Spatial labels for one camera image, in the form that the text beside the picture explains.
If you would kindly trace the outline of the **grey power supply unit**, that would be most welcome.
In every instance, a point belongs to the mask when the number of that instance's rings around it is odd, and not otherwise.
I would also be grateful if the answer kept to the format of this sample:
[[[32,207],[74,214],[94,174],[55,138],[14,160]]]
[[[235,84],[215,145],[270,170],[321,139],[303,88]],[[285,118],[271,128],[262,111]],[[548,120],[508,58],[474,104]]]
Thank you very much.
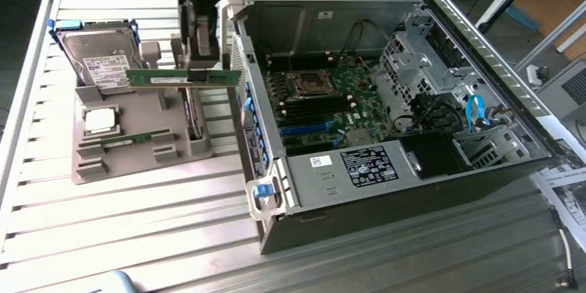
[[[285,169],[297,213],[422,184],[398,141],[287,157]]]

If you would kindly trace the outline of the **silver CPU chip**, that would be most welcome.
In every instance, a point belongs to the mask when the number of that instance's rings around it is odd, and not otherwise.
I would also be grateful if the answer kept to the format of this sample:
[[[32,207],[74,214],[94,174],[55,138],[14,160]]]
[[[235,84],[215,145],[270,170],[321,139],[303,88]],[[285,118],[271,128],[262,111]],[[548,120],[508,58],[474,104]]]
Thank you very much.
[[[85,130],[87,134],[113,132],[117,127],[118,111],[114,108],[87,110],[85,115]]]

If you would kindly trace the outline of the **grey computer box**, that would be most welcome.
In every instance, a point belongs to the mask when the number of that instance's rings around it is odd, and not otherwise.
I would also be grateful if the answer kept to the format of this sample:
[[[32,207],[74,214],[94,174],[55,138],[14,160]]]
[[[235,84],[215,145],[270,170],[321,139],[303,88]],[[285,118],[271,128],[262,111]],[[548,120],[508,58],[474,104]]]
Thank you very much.
[[[553,113],[573,111],[586,103],[586,60],[573,61],[542,85],[537,95]]]

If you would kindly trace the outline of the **blue expansion slot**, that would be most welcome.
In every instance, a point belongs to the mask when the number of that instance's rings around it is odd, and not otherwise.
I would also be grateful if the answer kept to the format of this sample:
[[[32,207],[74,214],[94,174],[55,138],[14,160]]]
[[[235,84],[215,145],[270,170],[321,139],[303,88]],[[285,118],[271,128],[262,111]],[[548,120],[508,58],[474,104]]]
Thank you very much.
[[[285,127],[279,129],[279,134],[286,136],[294,136],[301,134],[317,134],[328,133],[334,127],[336,121],[328,121],[321,124],[303,125],[297,127]]]

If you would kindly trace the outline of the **silver hard disk drive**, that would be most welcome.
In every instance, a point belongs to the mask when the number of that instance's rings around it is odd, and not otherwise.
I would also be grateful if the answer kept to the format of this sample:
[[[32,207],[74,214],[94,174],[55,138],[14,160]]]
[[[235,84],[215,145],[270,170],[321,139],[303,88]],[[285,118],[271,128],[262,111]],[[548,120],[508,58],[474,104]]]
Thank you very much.
[[[106,95],[127,92],[126,70],[145,68],[131,31],[73,31],[59,37],[82,85],[97,86]]]

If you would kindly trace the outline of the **CPU socket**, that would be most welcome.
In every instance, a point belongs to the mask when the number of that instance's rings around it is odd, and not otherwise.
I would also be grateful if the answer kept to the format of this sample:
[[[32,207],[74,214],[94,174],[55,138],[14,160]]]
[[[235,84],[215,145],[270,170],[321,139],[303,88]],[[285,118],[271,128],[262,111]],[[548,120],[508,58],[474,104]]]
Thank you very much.
[[[326,70],[293,71],[286,75],[289,96],[310,99],[336,94],[330,74]]]

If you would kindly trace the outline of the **green motherboard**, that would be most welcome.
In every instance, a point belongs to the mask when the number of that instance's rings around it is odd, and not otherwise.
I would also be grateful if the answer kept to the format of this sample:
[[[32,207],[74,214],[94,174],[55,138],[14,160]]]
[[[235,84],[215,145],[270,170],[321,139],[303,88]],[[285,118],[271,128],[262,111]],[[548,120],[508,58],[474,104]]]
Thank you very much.
[[[279,102],[291,98],[287,92],[286,75],[293,71],[326,70],[330,74],[336,94],[348,97],[352,108],[341,113],[286,117],[279,113]],[[336,121],[328,133],[301,134],[283,137],[279,134],[289,156],[350,148],[384,140],[390,133],[392,119],[388,107],[378,94],[378,85],[372,79],[368,65],[357,56],[289,56],[269,57],[262,68],[265,87],[275,117],[278,131]]]

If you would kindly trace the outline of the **white power strip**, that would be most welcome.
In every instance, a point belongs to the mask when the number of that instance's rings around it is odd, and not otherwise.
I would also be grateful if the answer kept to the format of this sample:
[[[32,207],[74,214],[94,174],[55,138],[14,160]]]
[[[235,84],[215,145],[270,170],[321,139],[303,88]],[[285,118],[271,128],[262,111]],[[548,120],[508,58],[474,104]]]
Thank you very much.
[[[526,68],[529,83],[536,87],[541,87],[549,80],[549,71],[549,67],[529,65]]]

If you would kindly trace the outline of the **metal disk bay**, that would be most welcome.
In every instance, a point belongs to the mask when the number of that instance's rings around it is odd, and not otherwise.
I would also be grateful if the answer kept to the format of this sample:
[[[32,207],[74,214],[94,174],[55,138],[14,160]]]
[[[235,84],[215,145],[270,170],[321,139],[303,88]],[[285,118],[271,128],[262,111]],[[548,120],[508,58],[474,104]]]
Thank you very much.
[[[445,61],[422,35],[396,32],[380,58],[376,76],[390,99],[406,106],[420,93],[452,93],[474,75],[470,66],[456,67]]]

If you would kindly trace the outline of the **black open PC case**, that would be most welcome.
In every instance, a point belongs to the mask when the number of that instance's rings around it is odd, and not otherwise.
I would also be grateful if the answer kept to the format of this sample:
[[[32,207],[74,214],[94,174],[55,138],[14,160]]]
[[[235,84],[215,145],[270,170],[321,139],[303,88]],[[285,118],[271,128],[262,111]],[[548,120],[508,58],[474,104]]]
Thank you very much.
[[[231,67],[242,71],[233,95],[234,122],[263,254],[480,200],[562,157],[564,148],[538,120],[546,107],[452,0],[222,0],[221,17],[223,38],[233,41]],[[402,31],[426,37],[445,64],[474,69],[452,93],[420,93],[406,106],[390,99],[376,78],[386,44]],[[390,133],[376,143],[450,132],[473,170],[295,212],[286,196],[291,156],[279,137],[262,68],[269,57],[325,54],[357,56],[369,67],[392,119]],[[273,185],[271,197],[253,197],[259,184]]]

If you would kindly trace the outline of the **printed paper sheet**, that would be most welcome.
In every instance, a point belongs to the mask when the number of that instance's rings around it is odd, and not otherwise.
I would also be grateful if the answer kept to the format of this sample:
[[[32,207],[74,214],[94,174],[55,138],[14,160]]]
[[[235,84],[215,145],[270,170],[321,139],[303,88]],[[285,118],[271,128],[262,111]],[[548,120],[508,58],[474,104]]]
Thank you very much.
[[[544,169],[532,179],[577,241],[586,244],[586,167]]]

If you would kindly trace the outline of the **black fan shroud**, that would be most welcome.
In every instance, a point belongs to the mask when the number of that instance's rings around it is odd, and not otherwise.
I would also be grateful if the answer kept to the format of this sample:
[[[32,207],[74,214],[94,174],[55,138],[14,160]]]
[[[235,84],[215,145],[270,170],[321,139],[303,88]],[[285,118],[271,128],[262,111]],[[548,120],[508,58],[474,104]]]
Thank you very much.
[[[457,146],[453,133],[425,132],[405,135],[398,140],[406,153],[416,157],[418,164],[416,173],[421,179],[473,170]]]

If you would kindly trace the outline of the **green RAM stick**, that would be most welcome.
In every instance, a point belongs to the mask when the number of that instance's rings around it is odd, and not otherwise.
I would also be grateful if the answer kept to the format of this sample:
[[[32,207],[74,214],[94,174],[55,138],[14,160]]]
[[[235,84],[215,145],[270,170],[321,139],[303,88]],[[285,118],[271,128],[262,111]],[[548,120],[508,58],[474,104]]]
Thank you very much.
[[[129,69],[129,85],[135,88],[221,88],[238,86],[242,71],[215,69]]]
[[[113,137],[109,139],[101,140],[101,145],[105,148],[113,148],[119,145],[130,145],[134,143],[145,143],[153,139],[155,134],[170,133],[169,129],[165,130],[153,130],[150,132],[142,132],[137,134],[123,135],[119,137]]]

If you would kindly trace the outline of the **light blue rounded object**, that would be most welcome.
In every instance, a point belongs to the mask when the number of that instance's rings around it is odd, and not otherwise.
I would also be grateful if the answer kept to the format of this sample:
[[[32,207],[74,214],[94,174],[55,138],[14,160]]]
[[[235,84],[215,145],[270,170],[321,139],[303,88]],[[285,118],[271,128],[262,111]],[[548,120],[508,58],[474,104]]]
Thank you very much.
[[[139,293],[129,274],[121,270],[113,270],[90,279],[78,287],[65,288],[61,293]]]

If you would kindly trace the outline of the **grey parts rack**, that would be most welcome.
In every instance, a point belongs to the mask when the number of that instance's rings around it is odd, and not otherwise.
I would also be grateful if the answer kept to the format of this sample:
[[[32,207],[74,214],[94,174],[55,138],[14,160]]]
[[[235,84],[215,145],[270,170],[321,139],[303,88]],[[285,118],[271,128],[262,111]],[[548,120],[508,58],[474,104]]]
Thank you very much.
[[[183,67],[181,32],[171,37],[175,66]],[[143,69],[162,69],[159,43],[141,39]],[[73,181],[86,184],[153,169],[207,159],[213,155],[202,93],[218,88],[129,88],[125,93],[103,94],[97,86],[85,86],[78,77],[73,128]],[[87,110],[114,108],[118,111],[113,132],[87,134]],[[123,135],[169,129],[145,143],[105,148],[101,140]]]

